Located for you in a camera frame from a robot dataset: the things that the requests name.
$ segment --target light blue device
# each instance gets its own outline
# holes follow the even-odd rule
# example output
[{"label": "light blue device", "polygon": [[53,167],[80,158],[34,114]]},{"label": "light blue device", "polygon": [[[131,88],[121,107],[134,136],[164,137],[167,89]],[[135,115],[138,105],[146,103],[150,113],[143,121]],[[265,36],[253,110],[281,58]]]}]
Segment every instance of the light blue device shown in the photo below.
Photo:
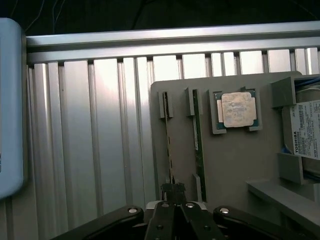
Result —
[{"label": "light blue device", "polygon": [[0,200],[27,179],[26,37],[9,18],[0,18]]}]

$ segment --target dark background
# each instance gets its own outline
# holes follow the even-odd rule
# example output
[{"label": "dark background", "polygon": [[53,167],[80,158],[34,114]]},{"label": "dark background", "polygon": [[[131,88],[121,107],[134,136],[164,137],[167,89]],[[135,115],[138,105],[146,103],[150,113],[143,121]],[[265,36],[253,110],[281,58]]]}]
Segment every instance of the dark background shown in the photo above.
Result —
[{"label": "dark background", "polygon": [[42,3],[0,0],[0,17],[11,17],[27,35],[320,19],[320,0],[44,0],[36,19]]}]

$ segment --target screw head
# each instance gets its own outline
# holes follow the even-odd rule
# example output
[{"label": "screw head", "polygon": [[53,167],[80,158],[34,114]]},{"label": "screw head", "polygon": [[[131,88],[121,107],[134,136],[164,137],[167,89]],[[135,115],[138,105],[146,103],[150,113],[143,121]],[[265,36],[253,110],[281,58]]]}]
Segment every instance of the screw head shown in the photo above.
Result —
[{"label": "screw head", "polygon": [[138,210],[136,208],[130,208],[129,213],[135,214]]},{"label": "screw head", "polygon": [[195,205],[194,205],[192,202],[188,202],[188,203],[186,204],[186,206],[187,206],[188,208],[193,208]]},{"label": "screw head", "polygon": [[221,208],[221,209],[220,209],[220,212],[223,213],[223,214],[228,214],[228,213],[229,213],[229,209],[227,209],[227,208]]}]

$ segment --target corrugated metal wall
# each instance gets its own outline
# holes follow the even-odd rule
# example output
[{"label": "corrugated metal wall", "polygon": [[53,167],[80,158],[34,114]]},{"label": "corrugated metal wall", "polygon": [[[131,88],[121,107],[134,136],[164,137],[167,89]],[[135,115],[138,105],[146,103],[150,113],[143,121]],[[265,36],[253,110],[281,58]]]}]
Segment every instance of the corrugated metal wall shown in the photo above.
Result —
[{"label": "corrugated metal wall", "polygon": [[30,181],[0,202],[0,239],[48,240],[126,204],[155,200],[150,85],[318,74],[317,48],[77,60],[28,68]]}]

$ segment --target white sticker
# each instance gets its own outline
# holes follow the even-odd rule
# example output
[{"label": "white sticker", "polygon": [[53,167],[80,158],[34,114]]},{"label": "white sticker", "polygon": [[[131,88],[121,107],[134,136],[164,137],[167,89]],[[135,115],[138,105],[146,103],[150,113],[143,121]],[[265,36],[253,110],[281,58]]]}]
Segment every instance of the white sticker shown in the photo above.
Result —
[{"label": "white sticker", "polygon": [[320,160],[320,100],[297,103],[290,117],[294,154]]}]

